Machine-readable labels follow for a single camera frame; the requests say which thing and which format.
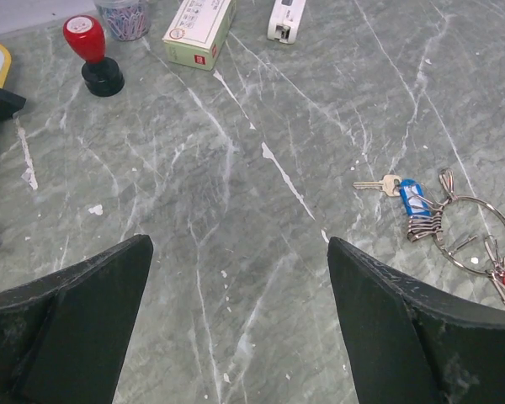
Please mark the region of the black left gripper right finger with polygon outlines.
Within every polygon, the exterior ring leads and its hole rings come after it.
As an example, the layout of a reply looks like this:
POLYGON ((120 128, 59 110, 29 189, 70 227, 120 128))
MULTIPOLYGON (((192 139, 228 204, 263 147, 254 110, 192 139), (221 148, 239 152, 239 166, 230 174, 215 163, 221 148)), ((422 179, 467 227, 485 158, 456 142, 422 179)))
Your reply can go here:
POLYGON ((327 261, 362 403, 505 403, 505 311, 443 292, 334 237, 327 261))

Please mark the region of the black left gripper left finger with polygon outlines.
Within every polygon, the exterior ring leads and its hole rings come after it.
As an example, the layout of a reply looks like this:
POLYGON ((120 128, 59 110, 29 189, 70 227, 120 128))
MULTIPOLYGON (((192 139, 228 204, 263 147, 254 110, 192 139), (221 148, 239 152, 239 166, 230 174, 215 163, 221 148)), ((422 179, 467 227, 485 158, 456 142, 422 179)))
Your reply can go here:
POLYGON ((0 403, 110 403, 153 254, 135 235, 0 292, 0 403))

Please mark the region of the silver keyring with clips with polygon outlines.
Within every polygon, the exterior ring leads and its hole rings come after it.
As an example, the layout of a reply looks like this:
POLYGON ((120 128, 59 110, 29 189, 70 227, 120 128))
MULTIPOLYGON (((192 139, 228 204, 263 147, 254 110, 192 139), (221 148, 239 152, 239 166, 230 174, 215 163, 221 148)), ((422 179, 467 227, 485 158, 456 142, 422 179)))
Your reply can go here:
POLYGON ((439 182, 443 194, 438 198, 417 182, 433 216, 407 216, 407 239, 432 239, 457 269, 489 280, 505 306, 505 215, 484 199, 458 193, 451 168, 440 171, 439 182))

